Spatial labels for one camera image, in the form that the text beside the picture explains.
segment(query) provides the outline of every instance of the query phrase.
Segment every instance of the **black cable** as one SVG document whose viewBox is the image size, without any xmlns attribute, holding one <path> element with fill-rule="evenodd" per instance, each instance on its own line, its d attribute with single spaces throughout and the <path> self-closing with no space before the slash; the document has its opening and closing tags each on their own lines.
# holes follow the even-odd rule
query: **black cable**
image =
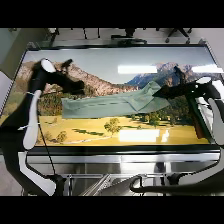
<svg viewBox="0 0 224 224">
<path fill-rule="evenodd" d="M 43 135 L 43 132 L 42 132 L 40 123 L 38 124 L 38 126 L 39 126 L 40 133 L 41 133 L 42 139 L 43 139 L 43 141 L 44 141 L 44 145 L 45 145 L 45 148 L 46 148 L 46 150 L 47 150 L 48 157 L 49 157 L 49 159 L 50 159 L 50 161 L 51 161 L 51 166 L 52 166 L 52 169 L 53 169 L 53 172 L 54 172 L 54 175 L 55 175 L 56 172 L 55 172 L 54 164 L 53 164 L 53 162 L 52 162 L 50 152 L 49 152 L 48 147 L 47 147 L 47 144 L 46 144 L 46 142 L 45 142 L 45 138 L 44 138 L 44 135 Z"/>
</svg>

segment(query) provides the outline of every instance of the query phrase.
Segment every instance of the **gray-green towel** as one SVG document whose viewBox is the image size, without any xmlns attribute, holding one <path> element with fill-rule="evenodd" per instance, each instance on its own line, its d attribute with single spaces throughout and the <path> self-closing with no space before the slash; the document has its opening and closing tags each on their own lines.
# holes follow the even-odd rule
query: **gray-green towel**
<svg viewBox="0 0 224 224">
<path fill-rule="evenodd" d="M 161 87 L 149 82 L 143 89 L 94 98 L 62 98 L 62 118 L 102 118 L 150 113 L 169 106 L 164 98 L 153 97 Z"/>
</svg>

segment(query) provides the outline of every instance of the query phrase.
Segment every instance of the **yellow grass field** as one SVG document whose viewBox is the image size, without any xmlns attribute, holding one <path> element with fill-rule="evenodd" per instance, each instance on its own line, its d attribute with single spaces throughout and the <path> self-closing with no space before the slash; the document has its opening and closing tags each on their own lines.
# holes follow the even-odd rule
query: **yellow grass field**
<svg viewBox="0 0 224 224">
<path fill-rule="evenodd" d="M 142 129 L 155 128 L 147 123 L 139 121 L 132 121 L 131 118 L 117 117 L 120 121 L 119 125 L 122 126 L 122 130 L 137 130 L 137 127 L 141 125 Z M 56 139 L 61 131 L 67 132 L 67 139 L 62 144 L 56 141 L 47 141 L 47 145 L 52 146 L 111 146 L 111 145 L 149 145 L 149 144 L 208 144 L 206 139 L 198 139 L 193 126 L 175 125 L 171 127 L 169 122 L 161 121 L 160 126 L 156 129 L 160 129 L 160 136 L 156 139 L 156 142 L 120 142 L 119 133 L 116 133 L 111 137 L 111 133 L 108 133 L 104 124 L 110 120 L 110 117 L 100 119 L 62 119 L 61 116 L 40 116 L 41 127 L 44 133 L 49 131 Z M 162 135 L 165 131 L 169 131 L 169 137 L 167 142 L 161 142 Z"/>
</svg>

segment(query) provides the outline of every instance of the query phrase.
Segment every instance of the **gray floor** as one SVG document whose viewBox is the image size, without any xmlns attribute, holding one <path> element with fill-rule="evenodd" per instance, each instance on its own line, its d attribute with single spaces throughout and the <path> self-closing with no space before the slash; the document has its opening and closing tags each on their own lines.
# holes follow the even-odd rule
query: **gray floor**
<svg viewBox="0 0 224 224">
<path fill-rule="evenodd" d="M 137 29 L 134 36 L 137 38 L 150 38 L 150 37 L 167 37 L 170 29 L 161 28 L 160 31 L 156 31 L 155 28 Z M 60 35 L 56 36 L 55 41 L 61 40 L 77 40 L 84 39 L 82 28 L 60 28 Z M 97 29 L 87 28 L 86 34 L 88 39 L 97 39 Z M 124 30 L 102 28 L 100 29 L 100 35 L 102 39 L 110 39 L 112 34 L 124 35 Z M 179 32 L 176 32 L 174 36 L 182 36 Z M 208 40 L 211 48 L 219 61 L 222 68 L 224 68 L 224 29 L 223 28 L 194 28 L 191 37 L 204 37 Z M 69 168 L 66 165 L 63 166 L 65 172 L 69 172 Z M 51 173 L 51 167 L 48 166 L 45 170 L 46 173 Z M 4 162 L 0 162 L 0 196 L 2 195 L 20 195 L 20 185 L 8 174 Z"/>
</svg>

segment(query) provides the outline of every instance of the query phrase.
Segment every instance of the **rocky mountain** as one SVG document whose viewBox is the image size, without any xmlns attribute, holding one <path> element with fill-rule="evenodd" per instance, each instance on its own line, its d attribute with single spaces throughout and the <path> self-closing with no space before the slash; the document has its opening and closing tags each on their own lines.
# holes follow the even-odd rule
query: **rocky mountain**
<svg viewBox="0 0 224 224">
<path fill-rule="evenodd" d="M 16 83 L 18 88 L 22 88 L 24 91 L 26 91 L 27 86 L 25 83 L 27 83 L 27 80 L 30 78 L 32 73 L 31 69 L 34 63 L 35 62 L 33 61 L 23 63 L 18 72 Z M 54 62 L 53 64 L 57 69 L 60 69 L 61 63 Z M 117 85 L 104 81 L 95 75 L 83 71 L 75 64 L 72 64 L 69 67 L 69 76 L 74 81 L 82 80 L 85 83 L 85 90 L 91 96 L 104 96 L 120 92 L 130 92 L 138 89 L 138 87 L 134 86 Z M 45 88 L 45 93 L 54 92 L 57 88 L 57 85 L 48 84 Z"/>
<path fill-rule="evenodd" d="M 187 82 L 192 82 L 203 76 L 219 77 L 219 74 L 214 73 L 194 73 L 191 68 L 192 65 L 179 65 L 178 63 L 168 62 L 156 64 L 157 73 L 155 74 L 139 74 L 132 80 L 127 82 L 128 85 L 138 86 L 143 88 L 148 82 L 155 81 L 160 86 L 176 86 L 180 83 L 179 77 L 175 74 L 174 67 L 178 66 L 182 72 L 185 73 Z"/>
</svg>

